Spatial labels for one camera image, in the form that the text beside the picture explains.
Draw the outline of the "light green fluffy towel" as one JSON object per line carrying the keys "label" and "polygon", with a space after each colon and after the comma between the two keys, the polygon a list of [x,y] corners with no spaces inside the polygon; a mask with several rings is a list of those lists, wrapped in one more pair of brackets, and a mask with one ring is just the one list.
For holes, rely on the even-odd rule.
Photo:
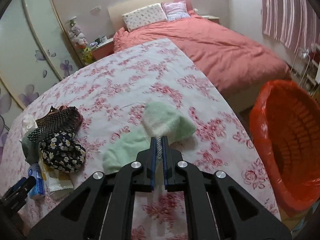
{"label": "light green fluffy towel", "polygon": [[105,174],[118,172],[123,166],[133,162],[138,152],[150,147],[151,138],[156,138],[159,147],[161,137],[168,137],[173,144],[191,137],[196,126],[172,105],[152,101],[142,115],[141,125],[122,135],[106,150],[101,151]]}

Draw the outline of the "blue white tissue packet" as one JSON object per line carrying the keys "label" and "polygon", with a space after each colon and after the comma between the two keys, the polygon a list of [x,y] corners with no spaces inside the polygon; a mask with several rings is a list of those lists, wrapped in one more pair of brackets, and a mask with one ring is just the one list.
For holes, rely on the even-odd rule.
{"label": "blue white tissue packet", "polygon": [[29,167],[28,177],[33,177],[36,181],[35,186],[29,192],[29,198],[39,200],[45,197],[44,180],[38,163],[34,163]]}

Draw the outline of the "yellow white snack wrapper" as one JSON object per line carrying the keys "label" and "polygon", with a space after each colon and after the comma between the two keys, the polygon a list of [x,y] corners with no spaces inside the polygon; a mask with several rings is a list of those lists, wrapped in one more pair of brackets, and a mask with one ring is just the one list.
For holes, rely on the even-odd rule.
{"label": "yellow white snack wrapper", "polygon": [[50,198],[57,201],[73,192],[74,186],[68,173],[47,166],[42,157],[39,157],[39,166]]}

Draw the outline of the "grey green sock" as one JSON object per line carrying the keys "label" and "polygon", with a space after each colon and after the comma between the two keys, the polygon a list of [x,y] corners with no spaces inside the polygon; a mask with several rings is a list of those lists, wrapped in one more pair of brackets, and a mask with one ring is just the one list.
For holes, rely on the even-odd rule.
{"label": "grey green sock", "polygon": [[31,142],[27,136],[24,136],[21,141],[22,150],[25,156],[25,161],[29,165],[39,162],[39,145]]}

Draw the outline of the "white tissue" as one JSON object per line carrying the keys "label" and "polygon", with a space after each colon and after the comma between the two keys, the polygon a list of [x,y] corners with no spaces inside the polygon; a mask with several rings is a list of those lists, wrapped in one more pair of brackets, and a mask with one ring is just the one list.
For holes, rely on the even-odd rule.
{"label": "white tissue", "polygon": [[30,114],[26,114],[22,119],[22,134],[38,128],[38,125],[36,123],[36,120],[34,117]]}

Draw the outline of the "black mesh net cloth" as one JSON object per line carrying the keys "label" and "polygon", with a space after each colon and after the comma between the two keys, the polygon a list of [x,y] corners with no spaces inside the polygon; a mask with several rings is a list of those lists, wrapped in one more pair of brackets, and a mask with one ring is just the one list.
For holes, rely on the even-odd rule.
{"label": "black mesh net cloth", "polygon": [[60,106],[50,108],[49,113],[36,120],[37,128],[27,138],[32,143],[39,143],[49,139],[57,132],[75,133],[79,130],[83,117],[74,106]]}

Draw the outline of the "salmon pink bed duvet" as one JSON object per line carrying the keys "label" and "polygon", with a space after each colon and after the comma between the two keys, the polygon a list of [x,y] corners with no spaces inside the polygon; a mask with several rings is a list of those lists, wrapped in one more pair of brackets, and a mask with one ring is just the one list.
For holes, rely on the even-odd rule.
{"label": "salmon pink bed duvet", "polygon": [[133,31],[120,28],[113,37],[114,51],[163,38],[180,48],[223,96],[291,78],[287,63],[272,50],[197,14]]}

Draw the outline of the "white mug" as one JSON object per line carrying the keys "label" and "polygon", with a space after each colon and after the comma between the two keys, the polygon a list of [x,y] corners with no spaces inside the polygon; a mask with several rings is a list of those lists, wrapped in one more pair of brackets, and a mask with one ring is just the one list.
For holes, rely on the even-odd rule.
{"label": "white mug", "polygon": [[102,36],[100,38],[100,43],[105,43],[105,42],[107,42],[107,37],[106,36]]}

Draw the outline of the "right bedside table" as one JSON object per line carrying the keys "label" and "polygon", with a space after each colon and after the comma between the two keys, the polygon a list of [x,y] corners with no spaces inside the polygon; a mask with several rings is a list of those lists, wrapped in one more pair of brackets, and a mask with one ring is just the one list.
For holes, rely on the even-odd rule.
{"label": "right bedside table", "polygon": [[202,15],[202,18],[209,20],[210,22],[214,22],[220,24],[220,18],[212,15]]}

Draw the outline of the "white floral pillow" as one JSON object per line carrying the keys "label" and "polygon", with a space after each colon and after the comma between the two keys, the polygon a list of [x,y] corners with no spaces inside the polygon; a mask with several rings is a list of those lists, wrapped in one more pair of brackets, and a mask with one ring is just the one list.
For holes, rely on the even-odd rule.
{"label": "white floral pillow", "polygon": [[161,3],[147,5],[123,14],[122,17],[129,32],[153,23],[168,21]]}

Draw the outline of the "pink striped pillow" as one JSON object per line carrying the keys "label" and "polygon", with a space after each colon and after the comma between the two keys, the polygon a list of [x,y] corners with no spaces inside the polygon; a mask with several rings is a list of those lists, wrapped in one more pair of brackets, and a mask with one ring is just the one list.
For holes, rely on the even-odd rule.
{"label": "pink striped pillow", "polygon": [[162,8],[167,16],[168,21],[190,18],[185,1],[162,3]]}

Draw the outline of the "hanging plush toys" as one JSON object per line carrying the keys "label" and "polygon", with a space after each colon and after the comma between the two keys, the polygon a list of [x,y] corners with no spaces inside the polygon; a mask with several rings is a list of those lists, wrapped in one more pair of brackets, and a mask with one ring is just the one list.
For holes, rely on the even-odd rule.
{"label": "hanging plush toys", "polygon": [[92,50],[75,18],[69,21],[68,37],[84,66],[94,62]]}

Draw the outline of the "beige pink headboard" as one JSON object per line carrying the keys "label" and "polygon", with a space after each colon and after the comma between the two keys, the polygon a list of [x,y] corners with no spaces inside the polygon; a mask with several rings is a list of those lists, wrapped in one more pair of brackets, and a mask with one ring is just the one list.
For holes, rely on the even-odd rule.
{"label": "beige pink headboard", "polygon": [[193,10],[191,0],[128,0],[108,7],[108,13],[113,29],[115,32],[117,32],[120,28],[125,27],[125,23],[122,17],[123,14],[155,3],[170,3],[180,1],[186,2],[188,11]]}

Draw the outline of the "floral glass wardrobe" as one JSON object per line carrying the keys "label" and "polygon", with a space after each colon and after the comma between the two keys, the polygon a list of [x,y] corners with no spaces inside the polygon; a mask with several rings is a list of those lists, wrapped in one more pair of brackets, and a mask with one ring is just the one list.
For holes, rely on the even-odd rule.
{"label": "floral glass wardrobe", "polygon": [[53,0],[12,0],[1,18],[1,146],[26,107],[81,67]]}

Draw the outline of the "pink striped curtain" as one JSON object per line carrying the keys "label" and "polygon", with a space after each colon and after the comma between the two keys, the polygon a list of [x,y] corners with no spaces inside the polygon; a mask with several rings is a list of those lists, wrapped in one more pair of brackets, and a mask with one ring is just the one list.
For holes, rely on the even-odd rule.
{"label": "pink striped curtain", "polygon": [[319,18],[308,0],[261,0],[262,33],[288,50],[319,44]]}

